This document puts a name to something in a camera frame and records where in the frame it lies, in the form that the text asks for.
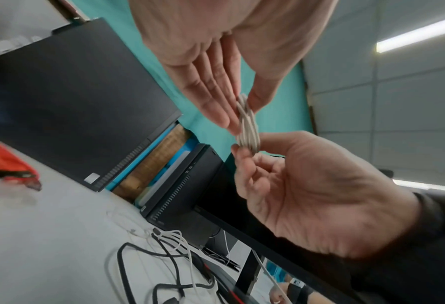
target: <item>fluorescent light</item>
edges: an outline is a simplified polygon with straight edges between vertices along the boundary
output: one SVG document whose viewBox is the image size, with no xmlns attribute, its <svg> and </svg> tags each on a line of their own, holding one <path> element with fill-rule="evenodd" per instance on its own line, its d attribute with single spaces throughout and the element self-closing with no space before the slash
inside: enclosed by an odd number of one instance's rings
<svg viewBox="0 0 445 304">
<path fill-rule="evenodd" d="M 398 180 L 398 179 L 393 179 L 393 182 L 396 185 L 403 186 L 403 187 L 423 189 L 423 190 L 435 189 L 435 190 L 445 191 L 445 186 L 441 186 L 441 185 L 424 184 L 424 183 L 410 182 L 410 181 Z"/>
<path fill-rule="evenodd" d="M 405 34 L 380 41 L 376 44 L 376 52 L 384 53 L 416 42 L 445 34 L 445 20 L 429 26 L 407 32 Z"/>
</svg>

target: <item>white desk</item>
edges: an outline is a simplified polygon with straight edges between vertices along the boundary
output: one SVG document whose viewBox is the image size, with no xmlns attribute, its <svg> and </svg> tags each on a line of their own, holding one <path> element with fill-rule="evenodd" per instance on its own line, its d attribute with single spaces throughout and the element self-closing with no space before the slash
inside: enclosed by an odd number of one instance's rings
<svg viewBox="0 0 445 304">
<path fill-rule="evenodd" d="M 136 208 L 112 193 L 92 192 L 14 152 L 39 172 L 42 191 L 0 182 L 0 304 L 126 303 L 116 252 L 127 241 L 152 249 L 145 240 L 130 238 L 108 212 L 116 209 L 143 227 L 152 226 Z M 152 303 L 155 284 L 175 283 L 168 258 L 165 264 L 132 249 L 123 256 L 138 303 Z M 182 283 L 191 283 L 189 263 L 177 261 Z M 227 267 L 226 271 L 237 279 L 235 271 Z M 197 270 L 194 274 L 205 283 Z M 206 303 L 213 303 L 205 290 L 199 294 Z M 178 294 L 161 291 L 159 303 L 173 296 Z M 192 289 L 186 291 L 186 302 L 197 303 Z"/>
</svg>

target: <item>tangled cables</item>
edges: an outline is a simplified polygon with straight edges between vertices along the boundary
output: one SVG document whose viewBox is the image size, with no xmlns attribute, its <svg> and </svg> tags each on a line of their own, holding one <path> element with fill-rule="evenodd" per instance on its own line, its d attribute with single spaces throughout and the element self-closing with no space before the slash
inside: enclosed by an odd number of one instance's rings
<svg viewBox="0 0 445 304">
<path fill-rule="evenodd" d="M 256 124 L 254 112 L 248 105 L 248 97 L 245 94 L 239 95 L 236 106 L 239 111 L 239 122 L 241 124 L 241 134 L 236 136 L 237 144 L 240 147 L 248 148 L 253 154 L 256 154 L 261 148 L 261 140 L 259 139 L 258 125 Z"/>
</svg>

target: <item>sticker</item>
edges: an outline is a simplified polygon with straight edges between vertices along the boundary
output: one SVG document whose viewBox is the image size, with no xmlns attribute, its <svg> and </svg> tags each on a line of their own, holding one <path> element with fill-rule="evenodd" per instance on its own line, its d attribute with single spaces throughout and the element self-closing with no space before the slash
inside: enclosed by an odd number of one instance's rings
<svg viewBox="0 0 445 304">
<path fill-rule="evenodd" d="M 94 183 L 100 176 L 96 173 L 91 173 L 88 177 L 84 179 L 84 181 L 88 184 Z"/>
</svg>

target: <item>black sleeve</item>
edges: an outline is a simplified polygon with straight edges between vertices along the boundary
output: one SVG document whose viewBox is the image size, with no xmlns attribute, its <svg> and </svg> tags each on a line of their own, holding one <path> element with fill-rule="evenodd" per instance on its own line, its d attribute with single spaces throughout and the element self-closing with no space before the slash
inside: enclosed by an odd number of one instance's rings
<svg viewBox="0 0 445 304">
<path fill-rule="evenodd" d="M 307 304 L 309 295 L 314 290 L 304 285 L 304 287 L 299 287 L 294 284 L 289 284 L 289 287 L 287 289 L 287 297 L 291 300 L 292 304 Z"/>
<path fill-rule="evenodd" d="M 347 261 L 355 291 L 388 303 L 445 303 L 445 197 L 416 194 L 421 217 L 376 257 Z"/>
</svg>

